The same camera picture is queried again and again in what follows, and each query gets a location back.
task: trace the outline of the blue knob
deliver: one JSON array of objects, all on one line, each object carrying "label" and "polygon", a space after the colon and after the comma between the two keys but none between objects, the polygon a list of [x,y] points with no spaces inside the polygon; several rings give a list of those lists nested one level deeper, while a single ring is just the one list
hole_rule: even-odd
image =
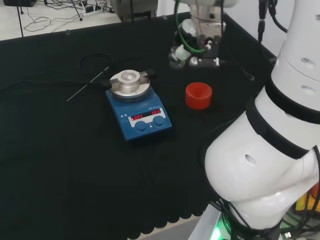
[{"label": "blue knob", "polygon": [[137,121],[134,125],[135,130],[142,133],[147,130],[147,124],[144,121]]},{"label": "blue knob", "polygon": [[164,117],[163,116],[155,116],[154,119],[153,119],[153,124],[156,127],[161,127],[161,126],[165,125]]}]

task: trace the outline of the yellow object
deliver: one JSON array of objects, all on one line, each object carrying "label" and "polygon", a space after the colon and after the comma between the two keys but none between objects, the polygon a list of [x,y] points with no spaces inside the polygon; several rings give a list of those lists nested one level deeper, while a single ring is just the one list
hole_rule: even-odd
[{"label": "yellow object", "polygon": [[[295,210],[298,212],[303,212],[305,210],[305,205],[306,205],[306,200],[307,200],[307,195],[308,193],[304,194],[302,197],[299,198],[298,201],[296,201],[295,204]],[[314,206],[316,200],[315,198],[312,196],[312,194],[310,194],[309,197],[309,201],[308,201],[308,210],[311,210],[312,207]],[[318,204],[318,206],[315,209],[318,213],[320,213],[320,203]]]}]

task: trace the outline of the black fabric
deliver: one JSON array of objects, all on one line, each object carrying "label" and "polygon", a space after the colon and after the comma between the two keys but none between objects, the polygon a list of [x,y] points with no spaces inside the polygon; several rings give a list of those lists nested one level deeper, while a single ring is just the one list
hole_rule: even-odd
[{"label": "black fabric", "polygon": [[308,150],[295,145],[274,130],[259,113],[253,98],[248,101],[245,110],[248,121],[256,134],[260,135],[275,149],[296,160],[308,153]]},{"label": "black fabric", "polygon": [[[126,143],[100,89],[87,86],[68,102],[81,86],[21,83],[0,91],[1,240],[134,239],[179,217],[199,216],[215,200],[197,161],[197,143],[245,110],[271,67],[253,37],[227,18],[221,44],[227,42],[257,81],[232,63],[171,69],[174,21],[160,17],[0,42],[0,88],[18,80],[90,81],[78,60],[104,52],[118,59],[104,78],[154,69],[151,86],[172,122],[171,130]],[[220,58],[228,56],[221,51]],[[100,60],[91,70],[105,67]],[[192,82],[212,87],[207,110],[186,107]]]},{"label": "black fabric", "polygon": [[284,95],[271,78],[265,84],[265,91],[272,102],[286,113],[308,123],[320,124],[320,111],[303,106]]}]

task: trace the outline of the red cap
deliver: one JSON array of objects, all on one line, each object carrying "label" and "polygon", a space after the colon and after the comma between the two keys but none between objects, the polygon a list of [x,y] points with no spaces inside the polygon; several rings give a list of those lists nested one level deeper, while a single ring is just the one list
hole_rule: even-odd
[{"label": "red cap", "polygon": [[314,187],[312,188],[311,190],[312,197],[316,198],[318,195],[318,191],[319,191],[319,183],[314,185]]},{"label": "red cap", "polygon": [[185,89],[185,103],[191,109],[206,109],[210,106],[211,97],[211,87],[203,82],[193,82]]}]

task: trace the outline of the green led light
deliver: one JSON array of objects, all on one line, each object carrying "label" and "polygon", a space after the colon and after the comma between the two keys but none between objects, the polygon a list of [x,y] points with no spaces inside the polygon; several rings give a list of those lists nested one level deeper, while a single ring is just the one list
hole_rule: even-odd
[{"label": "green led light", "polygon": [[219,228],[216,227],[212,232],[210,240],[219,240],[220,236],[221,236],[221,232],[220,232]]}]

